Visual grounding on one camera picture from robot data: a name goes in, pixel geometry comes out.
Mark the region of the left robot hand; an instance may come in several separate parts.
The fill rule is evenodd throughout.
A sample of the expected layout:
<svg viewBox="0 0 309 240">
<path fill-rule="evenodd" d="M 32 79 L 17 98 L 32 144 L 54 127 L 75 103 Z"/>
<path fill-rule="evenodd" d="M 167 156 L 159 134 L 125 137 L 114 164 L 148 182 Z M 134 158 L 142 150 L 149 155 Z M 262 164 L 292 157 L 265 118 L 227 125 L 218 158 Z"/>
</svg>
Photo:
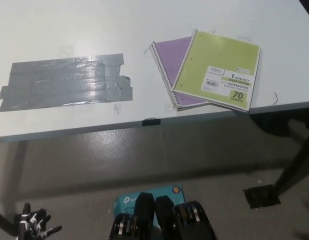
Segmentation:
<svg viewBox="0 0 309 240">
<path fill-rule="evenodd" d="M 51 235 L 62 230 L 62 226 L 55 226 L 49 230 L 43 227 L 51 219 L 51 215 L 44 216 L 45 210 L 41 208 L 35 213 L 31 213 L 31 204 L 26 202 L 23 206 L 16 240 L 46 240 Z"/>
</svg>

